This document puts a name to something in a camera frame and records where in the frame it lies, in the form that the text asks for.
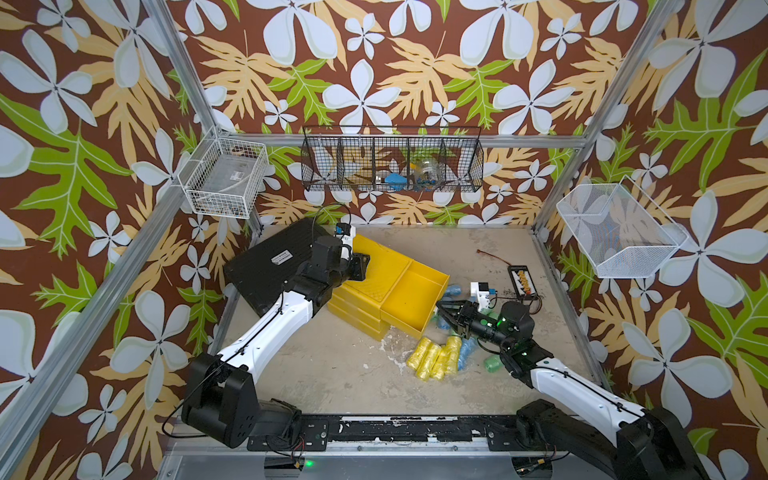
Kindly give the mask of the yellow top drawer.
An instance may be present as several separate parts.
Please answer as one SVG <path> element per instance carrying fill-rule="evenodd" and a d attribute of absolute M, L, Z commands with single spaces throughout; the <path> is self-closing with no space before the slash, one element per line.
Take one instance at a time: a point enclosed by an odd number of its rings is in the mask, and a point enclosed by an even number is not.
<path fill-rule="evenodd" d="M 449 280 L 443 272 L 411 262 L 384 300 L 381 319 L 413 338 L 421 338 Z"/>

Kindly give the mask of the yellow plastic drawer cabinet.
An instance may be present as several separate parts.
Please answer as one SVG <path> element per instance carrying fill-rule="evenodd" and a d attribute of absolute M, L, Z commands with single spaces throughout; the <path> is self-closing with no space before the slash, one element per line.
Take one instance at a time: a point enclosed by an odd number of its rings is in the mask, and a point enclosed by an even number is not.
<path fill-rule="evenodd" d="M 412 259 L 362 235 L 353 240 L 353 250 L 370 257 L 365 279 L 345 281 L 334 290 L 327 307 L 347 324 L 379 341 L 391 328 L 383 317 L 384 303 Z"/>

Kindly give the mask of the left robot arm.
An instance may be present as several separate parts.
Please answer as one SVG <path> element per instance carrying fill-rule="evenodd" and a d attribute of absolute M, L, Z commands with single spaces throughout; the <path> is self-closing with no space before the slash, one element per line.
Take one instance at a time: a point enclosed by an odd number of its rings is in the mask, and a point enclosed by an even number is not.
<path fill-rule="evenodd" d="M 336 288 L 366 278 L 370 256 L 354 250 L 355 236 L 355 228 L 347 225 L 314 240 L 311 258 L 284 283 L 263 318 L 218 353 L 193 359 L 179 405 L 184 424 L 230 448 L 251 437 L 275 450 L 296 448 L 301 411 L 275 399 L 260 401 L 256 383 L 275 354 L 329 302 Z"/>

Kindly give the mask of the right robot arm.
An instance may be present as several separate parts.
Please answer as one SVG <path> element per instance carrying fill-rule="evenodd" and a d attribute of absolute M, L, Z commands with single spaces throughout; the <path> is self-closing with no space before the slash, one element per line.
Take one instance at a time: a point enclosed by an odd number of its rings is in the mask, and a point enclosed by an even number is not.
<path fill-rule="evenodd" d="M 613 479 L 707 478 L 674 414 L 623 400 L 575 373 L 535 341 L 527 306 L 508 301 L 493 318 L 476 302 L 446 300 L 437 312 L 459 336 L 496 346 L 510 376 L 540 393 L 515 414 L 519 445 L 565 451 Z"/>

